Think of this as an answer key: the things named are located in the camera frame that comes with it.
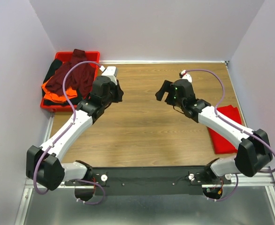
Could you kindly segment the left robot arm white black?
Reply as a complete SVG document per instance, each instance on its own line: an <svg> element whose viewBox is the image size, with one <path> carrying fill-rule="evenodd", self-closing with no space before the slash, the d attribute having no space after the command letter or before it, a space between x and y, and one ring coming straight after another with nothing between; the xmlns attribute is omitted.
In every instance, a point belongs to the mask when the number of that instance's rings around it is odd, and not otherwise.
<svg viewBox="0 0 275 225"><path fill-rule="evenodd" d="M32 145L26 155L26 176L48 190L55 190L63 181L76 180L87 185L92 167L82 161L61 163L75 140L99 119L112 103L122 101L123 91L114 75L98 76L92 91L81 101L69 120L39 147Z"/></svg>

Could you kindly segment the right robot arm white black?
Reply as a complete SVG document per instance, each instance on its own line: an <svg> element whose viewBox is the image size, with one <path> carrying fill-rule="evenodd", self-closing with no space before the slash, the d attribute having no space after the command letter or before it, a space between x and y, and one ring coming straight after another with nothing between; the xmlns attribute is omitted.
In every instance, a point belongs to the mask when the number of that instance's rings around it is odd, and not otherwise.
<svg viewBox="0 0 275 225"><path fill-rule="evenodd" d="M213 184L226 174L241 173L252 177L272 161L273 156L265 131L254 131L216 112L215 107L207 101L196 98L192 83L188 80L165 80L155 94L156 99L161 101L165 93L165 102L168 105L179 107L186 117L212 129L237 150L235 156L217 158L208 163L204 170L196 175L197 180Z"/></svg>

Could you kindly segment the bright red t shirt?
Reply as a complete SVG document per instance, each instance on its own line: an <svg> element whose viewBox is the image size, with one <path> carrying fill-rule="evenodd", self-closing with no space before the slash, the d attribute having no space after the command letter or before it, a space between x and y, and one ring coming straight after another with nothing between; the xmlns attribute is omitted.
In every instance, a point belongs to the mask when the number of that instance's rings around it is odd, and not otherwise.
<svg viewBox="0 0 275 225"><path fill-rule="evenodd" d="M218 107L218 111L228 118L232 119L234 122L242 125L241 116L237 107L232 105ZM237 153L237 149L224 137L215 132L214 130L207 128L215 154L233 154Z"/></svg>

